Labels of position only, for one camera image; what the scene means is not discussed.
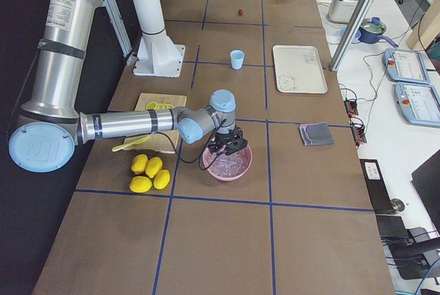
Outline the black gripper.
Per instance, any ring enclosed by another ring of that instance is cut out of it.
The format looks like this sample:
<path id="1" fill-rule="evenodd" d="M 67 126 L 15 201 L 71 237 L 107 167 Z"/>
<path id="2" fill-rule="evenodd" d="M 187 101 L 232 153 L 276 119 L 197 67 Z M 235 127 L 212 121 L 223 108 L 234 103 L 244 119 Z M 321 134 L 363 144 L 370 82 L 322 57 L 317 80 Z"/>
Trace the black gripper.
<path id="1" fill-rule="evenodd" d="M 232 155 L 248 145 L 248 141 L 243 137 L 241 128 L 235 127 L 228 133 L 216 133 L 214 140 L 208 144 L 208 150 L 211 154 Z"/>

